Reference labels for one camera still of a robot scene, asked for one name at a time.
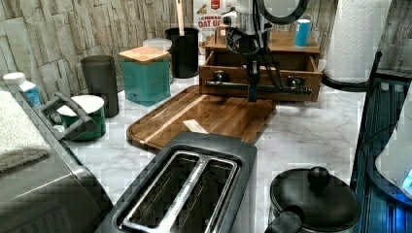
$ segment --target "toaster slot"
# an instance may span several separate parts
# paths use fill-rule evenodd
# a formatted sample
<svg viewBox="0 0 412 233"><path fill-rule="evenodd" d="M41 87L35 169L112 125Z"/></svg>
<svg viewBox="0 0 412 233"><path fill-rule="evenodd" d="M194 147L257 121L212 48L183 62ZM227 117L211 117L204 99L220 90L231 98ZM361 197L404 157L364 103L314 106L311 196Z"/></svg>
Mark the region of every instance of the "toaster slot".
<svg viewBox="0 0 412 233"><path fill-rule="evenodd" d="M126 220L149 228L160 225L199 157L177 154L139 199Z"/></svg>
<svg viewBox="0 0 412 233"><path fill-rule="evenodd" d="M236 169L237 165L231 161L209 160L170 232L211 231Z"/></svg>

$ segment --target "paper towel roll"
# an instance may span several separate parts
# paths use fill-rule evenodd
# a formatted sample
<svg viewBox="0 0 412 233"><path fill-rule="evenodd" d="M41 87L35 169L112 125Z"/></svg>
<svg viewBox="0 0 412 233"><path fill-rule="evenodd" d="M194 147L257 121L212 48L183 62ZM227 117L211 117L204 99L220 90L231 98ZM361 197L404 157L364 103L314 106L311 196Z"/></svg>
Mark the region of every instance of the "paper towel roll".
<svg viewBox="0 0 412 233"><path fill-rule="evenodd" d="M362 83L369 78L390 5L391 0L339 0L327 53L327 76L344 83Z"/></svg>

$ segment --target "pot lid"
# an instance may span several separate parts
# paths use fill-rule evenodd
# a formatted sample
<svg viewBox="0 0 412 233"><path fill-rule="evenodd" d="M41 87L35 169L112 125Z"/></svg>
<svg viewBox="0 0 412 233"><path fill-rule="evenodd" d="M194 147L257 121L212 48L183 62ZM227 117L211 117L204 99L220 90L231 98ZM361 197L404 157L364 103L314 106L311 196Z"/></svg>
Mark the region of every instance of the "pot lid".
<svg viewBox="0 0 412 233"><path fill-rule="evenodd" d="M270 198L279 212L301 209L303 227L314 231L345 230L361 216L357 195L323 167L280 174L270 186Z"/></svg>

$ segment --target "white canister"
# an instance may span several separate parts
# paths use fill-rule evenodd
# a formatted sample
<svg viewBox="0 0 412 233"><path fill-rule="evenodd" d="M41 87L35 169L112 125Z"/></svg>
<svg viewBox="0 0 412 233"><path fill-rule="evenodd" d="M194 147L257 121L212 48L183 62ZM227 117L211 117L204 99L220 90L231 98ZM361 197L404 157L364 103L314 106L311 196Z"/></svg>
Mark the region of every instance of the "white canister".
<svg viewBox="0 0 412 233"><path fill-rule="evenodd" d="M163 38L155 38L146 40L143 42L144 47L152 47L160 50L170 51L172 47L172 41L163 39ZM173 83L173 74L172 74L172 56L169 55L169 80L170 83Z"/></svg>

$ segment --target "paper towel holder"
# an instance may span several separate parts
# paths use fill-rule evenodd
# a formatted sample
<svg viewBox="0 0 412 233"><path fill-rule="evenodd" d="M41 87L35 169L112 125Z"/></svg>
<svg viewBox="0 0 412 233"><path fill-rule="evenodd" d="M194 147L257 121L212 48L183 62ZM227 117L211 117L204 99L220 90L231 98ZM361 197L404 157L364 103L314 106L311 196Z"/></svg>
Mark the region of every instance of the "paper towel holder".
<svg viewBox="0 0 412 233"><path fill-rule="evenodd" d="M367 92L373 85L373 79L378 70L379 61L381 60L382 52L377 51L375 53L375 59L373 61L372 70L370 71L369 79L362 83L344 83L331 79L326 73L325 70L322 72L322 83L331 88L349 91L349 92Z"/></svg>

